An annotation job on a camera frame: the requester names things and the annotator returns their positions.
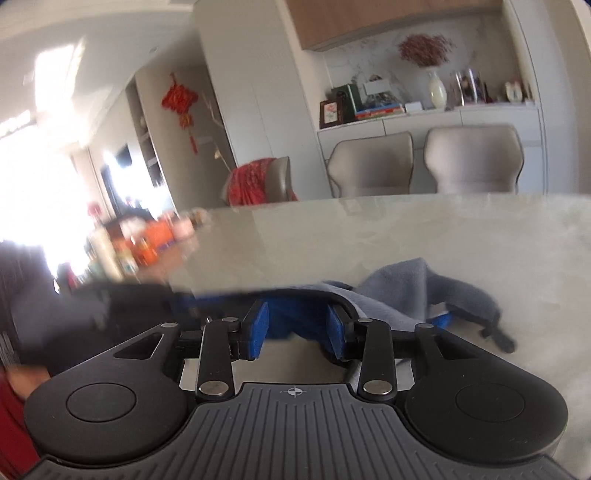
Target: ceiling light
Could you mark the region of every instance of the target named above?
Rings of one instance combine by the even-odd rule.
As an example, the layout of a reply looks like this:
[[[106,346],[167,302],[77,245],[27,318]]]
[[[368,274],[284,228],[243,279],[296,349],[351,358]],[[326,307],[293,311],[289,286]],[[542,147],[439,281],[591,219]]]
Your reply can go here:
[[[72,98],[86,42],[41,52],[35,59],[35,104],[40,112],[60,109]]]
[[[29,110],[24,111],[19,116],[9,118],[5,122],[0,124],[0,138],[6,137],[7,135],[14,133],[22,127],[27,126],[31,123],[31,112]]]

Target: bottle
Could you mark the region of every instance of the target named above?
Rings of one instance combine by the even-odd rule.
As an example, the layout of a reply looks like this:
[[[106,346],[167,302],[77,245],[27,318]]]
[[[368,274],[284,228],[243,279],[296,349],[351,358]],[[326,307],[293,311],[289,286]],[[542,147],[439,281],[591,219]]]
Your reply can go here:
[[[158,261],[158,253],[145,237],[139,237],[134,243],[138,263],[147,267]]]
[[[107,232],[106,228],[100,221],[100,207],[96,204],[91,204],[89,206],[89,213],[95,221],[95,229],[88,236],[88,240],[99,259],[107,278],[112,281],[122,281],[124,276],[119,267],[117,253],[111,243],[109,232]]]
[[[120,239],[113,243],[115,244],[117,259],[119,260],[123,274],[127,277],[135,277],[139,268],[129,246],[127,245],[127,241],[125,239]]]

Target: chair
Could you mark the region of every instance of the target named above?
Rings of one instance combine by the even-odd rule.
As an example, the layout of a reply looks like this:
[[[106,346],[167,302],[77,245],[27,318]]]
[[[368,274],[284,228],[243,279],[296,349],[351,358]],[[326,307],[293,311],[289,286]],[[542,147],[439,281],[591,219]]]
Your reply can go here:
[[[517,192],[523,149],[512,125],[433,128],[425,165],[438,193]]]
[[[222,186],[220,195],[226,205],[230,205],[228,201],[228,188],[231,179],[232,174],[230,173]],[[269,163],[267,172],[265,173],[265,195],[267,196],[267,203],[290,202],[293,200],[289,157],[276,158]]]
[[[328,161],[339,197],[407,194],[413,175],[413,139],[409,132],[345,140]]]

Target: blue gripper pad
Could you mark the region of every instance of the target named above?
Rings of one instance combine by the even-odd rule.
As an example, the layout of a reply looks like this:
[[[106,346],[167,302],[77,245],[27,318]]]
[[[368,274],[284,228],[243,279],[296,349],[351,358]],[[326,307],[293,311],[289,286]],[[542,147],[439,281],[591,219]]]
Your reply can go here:
[[[345,328],[334,308],[329,306],[327,310],[326,331],[329,335],[335,357],[338,360],[342,360],[345,352]]]
[[[269,303],[262,304],[251,326],[251,338],[248,343],[248,355],[254,360],[261,354],[262,344],[269,328]]]

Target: picture frame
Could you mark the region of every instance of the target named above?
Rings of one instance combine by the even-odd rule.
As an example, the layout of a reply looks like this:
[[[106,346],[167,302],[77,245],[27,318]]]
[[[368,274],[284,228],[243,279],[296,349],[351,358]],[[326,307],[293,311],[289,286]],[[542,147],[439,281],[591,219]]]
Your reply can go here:
[[[343,125],[343,101],[341,98],[320,102],[320,128]]]

